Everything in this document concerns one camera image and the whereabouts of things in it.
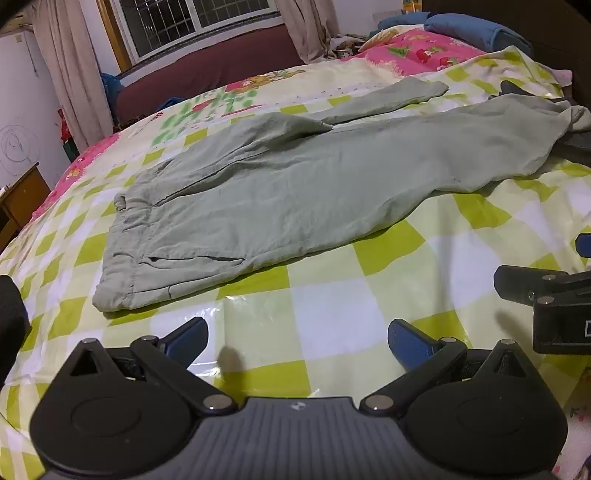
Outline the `grey-green pants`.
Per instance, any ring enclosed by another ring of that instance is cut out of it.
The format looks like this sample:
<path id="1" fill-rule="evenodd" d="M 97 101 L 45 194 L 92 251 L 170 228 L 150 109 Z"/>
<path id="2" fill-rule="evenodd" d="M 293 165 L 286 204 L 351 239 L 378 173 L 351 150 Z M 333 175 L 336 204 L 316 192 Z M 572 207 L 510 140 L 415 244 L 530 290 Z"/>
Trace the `grey-green pants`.
<path id="1" fill-rule="evenodd" d="M 134 310 L 387 228 L 437 191 L 528 176 L 587 108 L 503 92 L 428 115 L 439 81 L 405 78 L 307 116 L 250 117 L 140 173 L 114 200 L 101 312 Z"/>

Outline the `green checked plastic bed sheet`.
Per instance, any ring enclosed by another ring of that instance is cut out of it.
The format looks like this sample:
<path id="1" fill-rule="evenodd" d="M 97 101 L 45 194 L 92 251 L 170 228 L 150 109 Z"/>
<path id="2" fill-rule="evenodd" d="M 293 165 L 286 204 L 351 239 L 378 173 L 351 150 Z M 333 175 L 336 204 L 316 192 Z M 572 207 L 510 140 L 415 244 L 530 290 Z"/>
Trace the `green checked plastic bed sheet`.
<path id="1" fill-rule="evenodd" d="M 136 176 L 243 119 L 322 111 L 402 79 L 390 62 L 349 58 L 221 87 L 123 131 L 1 256 L 32 330 L 1 390 L 1 474 L 42 466 L 30 417 L 73 347 L 94 337 L 125 346 L 203 317 L 209 343 L 195 374 L 235 395 L 362 398 L 399 374 L 386 344 L 394 318 L 489 348 L 531 346 L 531 312 L 501 300 L 498 266 L 577 272 L 576 237 L 590 228 L 590 171 L 569 156 L 485 193 L 438 195 L 368 240 L 252 274 L 197 296 L 106 317 L 92 297 L 114 197 Z"/>

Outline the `folded black garment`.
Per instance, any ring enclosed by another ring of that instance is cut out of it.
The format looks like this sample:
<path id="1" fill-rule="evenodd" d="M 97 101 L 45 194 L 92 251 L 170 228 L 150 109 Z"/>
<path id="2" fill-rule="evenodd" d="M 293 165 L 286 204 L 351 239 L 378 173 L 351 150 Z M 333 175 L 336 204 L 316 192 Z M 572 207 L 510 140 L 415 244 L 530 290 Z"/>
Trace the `folded black garment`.
<path id="1" fill-rule="evenodd" d="M 17 354 L 31 332 L 21 294 L 8 275 L 0 276 L 0 383 L 12 369 Z"/>

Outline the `wooden side cabinet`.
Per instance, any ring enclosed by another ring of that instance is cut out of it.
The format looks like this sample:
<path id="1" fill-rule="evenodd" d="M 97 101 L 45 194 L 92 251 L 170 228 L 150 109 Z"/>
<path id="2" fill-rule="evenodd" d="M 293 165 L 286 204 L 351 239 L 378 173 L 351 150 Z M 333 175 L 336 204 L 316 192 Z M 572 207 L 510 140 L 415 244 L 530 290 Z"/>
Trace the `wooden side cabinet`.
<path id="1" fill-rule="evenodd" d="M 50 193 L 38 165 L 31 166 L 1 194 L 0 251 L 18 236 Z"/>

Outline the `red green bag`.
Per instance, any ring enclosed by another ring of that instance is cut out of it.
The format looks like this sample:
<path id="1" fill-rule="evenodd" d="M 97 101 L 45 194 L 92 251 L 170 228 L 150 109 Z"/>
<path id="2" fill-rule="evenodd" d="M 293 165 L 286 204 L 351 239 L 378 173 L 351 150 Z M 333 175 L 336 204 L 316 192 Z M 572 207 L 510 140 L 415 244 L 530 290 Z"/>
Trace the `red green bag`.
<path id="1" fill-rule="evenodd" d="M 60 117 L 60 139 L 62 142 L 63 149 L 71 163 L 73 163 L 76 158 L 79 156 L 78 148 L 75 144 L 73 136 L 69 131 L 65 115 L 62 109 L 58 110 L 58 115 Z"/>

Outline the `blue pillow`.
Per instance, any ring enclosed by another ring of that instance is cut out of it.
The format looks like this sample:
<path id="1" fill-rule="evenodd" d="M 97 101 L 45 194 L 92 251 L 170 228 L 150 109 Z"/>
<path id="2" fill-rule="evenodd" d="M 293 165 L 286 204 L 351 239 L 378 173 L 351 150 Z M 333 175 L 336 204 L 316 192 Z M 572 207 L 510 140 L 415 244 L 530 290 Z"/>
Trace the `blue pillow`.
<path id="1" fill-rule="evenodd" d="M 413 12 L 388 17 L 378 23 L 376 33 L 401 25 L 419 25 L 429 32 L 453 37 L 491 53 L 515 46 L 532 56 L 532 44 L 513 29 L 479 17 L 459 13 Z"/>

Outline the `maroon sofa bench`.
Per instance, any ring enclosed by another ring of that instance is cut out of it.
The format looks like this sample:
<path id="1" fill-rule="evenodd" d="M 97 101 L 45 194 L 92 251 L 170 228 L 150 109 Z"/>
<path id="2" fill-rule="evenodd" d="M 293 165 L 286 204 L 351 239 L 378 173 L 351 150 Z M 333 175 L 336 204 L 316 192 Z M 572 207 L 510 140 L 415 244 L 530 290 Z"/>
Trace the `maroon sofa bench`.
<path id="1" fill-rule="evenodd" d="M 141 74 L 118 93 L 116 118 L 125 124 L 157 112 L 171 99 L 186 100 L 227 84 L 302 63 L 286 26 L 254 30 Z"/>

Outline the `pink floral quilt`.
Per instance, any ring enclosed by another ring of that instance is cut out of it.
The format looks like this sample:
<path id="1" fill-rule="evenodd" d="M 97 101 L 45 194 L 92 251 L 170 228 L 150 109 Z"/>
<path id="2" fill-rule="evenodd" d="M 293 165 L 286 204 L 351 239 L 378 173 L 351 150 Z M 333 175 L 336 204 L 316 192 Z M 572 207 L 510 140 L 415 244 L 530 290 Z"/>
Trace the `pink floral quilt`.
<path id="1" fill-rule="evenodd" d="M 192 143 L 211 133 L 217 122 L 235 122 L 277 109 L 300 114 L 345 102 L 363 89 L 375 90 L 406 77 L 437 72 L 480 55 L 480 50 L 451 37 L 421 28 L 390 29 L 346 59 L 263 73 L 184 100 L 153 113 L 123 132 L 87 148 L 32 214 L 42 216 L 93 163 L 114 162 L 110 176 L 138 157 L 152 160 L 168 143 Z"/>

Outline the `left beige curtain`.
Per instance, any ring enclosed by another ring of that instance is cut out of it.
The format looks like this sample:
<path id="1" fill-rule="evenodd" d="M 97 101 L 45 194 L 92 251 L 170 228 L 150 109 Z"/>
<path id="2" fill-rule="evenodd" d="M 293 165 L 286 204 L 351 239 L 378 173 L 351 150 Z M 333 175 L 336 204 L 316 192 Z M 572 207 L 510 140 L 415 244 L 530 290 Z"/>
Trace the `left beige curtain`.
<path id="1" fill-rule="evenodd" d="M 81 5 L 35 1 L 29 16 L 69 131 L 84 151 L 112 134 L 113 121 Z"/>

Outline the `beige curtain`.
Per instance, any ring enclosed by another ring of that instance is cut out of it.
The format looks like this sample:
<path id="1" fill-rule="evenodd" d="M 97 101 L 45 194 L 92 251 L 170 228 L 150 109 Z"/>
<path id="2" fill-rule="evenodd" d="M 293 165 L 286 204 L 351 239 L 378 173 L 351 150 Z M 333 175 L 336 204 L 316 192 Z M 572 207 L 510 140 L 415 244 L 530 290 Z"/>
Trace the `beige curtain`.
<path id="1" fill-rule="evenodd" d="M 339 34 L 332 1 L 276 0 L 274 4 L 304 63 L 314 62 L 329 54 L 331 40 Z"/>
<path id="2" fill-rule="evenodd" d="M 113 121 L 81 5 L 35 1 L 29 16 L 69 131 L 84 151 L 112 134 Z"/>

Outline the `barred window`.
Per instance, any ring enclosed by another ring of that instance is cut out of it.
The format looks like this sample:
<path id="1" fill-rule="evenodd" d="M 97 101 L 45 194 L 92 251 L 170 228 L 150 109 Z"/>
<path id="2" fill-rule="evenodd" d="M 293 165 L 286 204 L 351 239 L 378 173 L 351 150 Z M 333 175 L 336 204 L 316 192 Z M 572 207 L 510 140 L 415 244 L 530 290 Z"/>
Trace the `barred window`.
<path id="1" fill-rule="evenodd" d="M 136 61 L 277 12 L 276 3 L 267 0 L 127 0 L 111 5 Z"/>

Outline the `right beige curtain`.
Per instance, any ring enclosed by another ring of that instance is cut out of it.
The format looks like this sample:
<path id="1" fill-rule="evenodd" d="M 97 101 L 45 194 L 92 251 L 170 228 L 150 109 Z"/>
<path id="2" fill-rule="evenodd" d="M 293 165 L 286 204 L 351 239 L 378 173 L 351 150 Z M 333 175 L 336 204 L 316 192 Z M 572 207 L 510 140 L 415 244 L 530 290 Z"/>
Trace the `right beige curtain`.
<path id="1" fill-rule="evenodd" d="M 304 63 L 314 62 L 329 54 L 331 40 L 339 34 L 332 1 L 276 0 L 274 4 Z"/>

